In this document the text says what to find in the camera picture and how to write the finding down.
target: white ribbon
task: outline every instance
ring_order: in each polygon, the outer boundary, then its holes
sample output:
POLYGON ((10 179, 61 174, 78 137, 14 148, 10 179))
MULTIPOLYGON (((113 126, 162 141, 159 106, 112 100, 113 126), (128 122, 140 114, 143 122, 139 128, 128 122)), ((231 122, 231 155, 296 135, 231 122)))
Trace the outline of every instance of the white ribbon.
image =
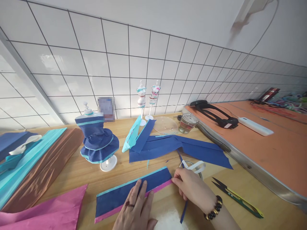
POLYGON ((196 162, 195 164, 191 165, 190 167, 188 167, 188 165, 186 164, 185 160, 182 160, 182 163, 183 165, 185 166, 186 169, 189 169, 189 170, 193 170, 195 169, 197 166, 201 165, 202 164, 202 167, 196 171, 194 171, 194 173, 200 173, 202 171, 205 170, 205 167, 206 167, 206 164, 203 162, 203 161, 198 161, 196 162))
POLYGON ((25 143, 23 143, 21 146, 17 147, 13 151, 9 152, 10 155, 17 155, 17 154, 22 154, 26 150, 26 145, 31 143, 31 142, 36 142, 39 139, 42 138, 42 135, 34 135, 29 137, 25 143))

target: hand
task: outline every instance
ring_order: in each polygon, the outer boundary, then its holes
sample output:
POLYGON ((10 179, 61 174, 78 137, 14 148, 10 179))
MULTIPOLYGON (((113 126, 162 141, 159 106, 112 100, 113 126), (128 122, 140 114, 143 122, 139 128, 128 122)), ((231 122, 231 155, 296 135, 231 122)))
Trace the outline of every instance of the hand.
POLYGON ((115 221, 113 230, 153 230, 157 224, 156 219, 149 219, 154 192, 151 191, 145 200, 147 188, 147 181, 145 180, 138 195, 141 182, 141 179, 139 179, 130 190, 115 221))
POLYGON ((216 196, 198 174, 192 170, 177 168, 172 182, 179 187, 179 194, 185 201, 189 199, 206 214, 213 210, 216 196))

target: pink fabric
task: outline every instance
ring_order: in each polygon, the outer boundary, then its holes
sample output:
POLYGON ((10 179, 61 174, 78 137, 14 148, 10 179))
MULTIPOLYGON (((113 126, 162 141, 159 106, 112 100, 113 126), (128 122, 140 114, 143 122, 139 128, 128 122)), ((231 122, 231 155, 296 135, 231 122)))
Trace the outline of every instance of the pink fabric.
POLYGON ((0 212, 0 230, 75 230, 87 184, 17 213, 0 212))
MULTIPOLYGON (((167 182, 164 182, 163 184, 159 185, 158 187, 155 187, 154 189, 152 189, 152 191, 154 193, 156 193, 156 192, 160 191, 161 189, 163 189, 164 187, 170 185, 171 183, 172 183, 172 181, 168 180, 167 182)), ((150 191, 145 193, 145 197, 148 197, 149 193, 150 193, 150 191)), ((110 217, 110 216, 120 212, 121 209, 122 209, 122 206, 123 205, 121 205, 121 206, 119 206, 117 208, 114 208, 113 210, 111 210, 111 211, 109 211, 109 212, 107 212, 107 213, 105 213, 105 214, 95 218, 95 223, 98 223, 98 222, 102 221, 103 219, 108 218, 108 217, 110 217)))

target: blue doll dress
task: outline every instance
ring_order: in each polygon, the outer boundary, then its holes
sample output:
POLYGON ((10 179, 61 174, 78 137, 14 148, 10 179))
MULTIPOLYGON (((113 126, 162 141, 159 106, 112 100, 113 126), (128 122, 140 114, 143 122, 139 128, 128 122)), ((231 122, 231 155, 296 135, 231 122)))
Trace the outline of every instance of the blue doll dress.
POLYGON ((104 117, 75 119, 84 134, 81 155, 92 164, 105 162, 119 149, 119 140, 110 129, 103 128, 104 117))

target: brown fabric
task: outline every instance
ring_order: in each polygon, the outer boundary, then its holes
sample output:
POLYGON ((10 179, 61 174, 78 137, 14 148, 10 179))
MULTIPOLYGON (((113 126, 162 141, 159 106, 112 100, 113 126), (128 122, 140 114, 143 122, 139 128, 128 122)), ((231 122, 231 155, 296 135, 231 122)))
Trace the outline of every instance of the brown fabric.
POLYGON ((34 165, 1 211, 14 213, 34 206, 55 181, 83 139, 80 129, 65 130, 34 165))

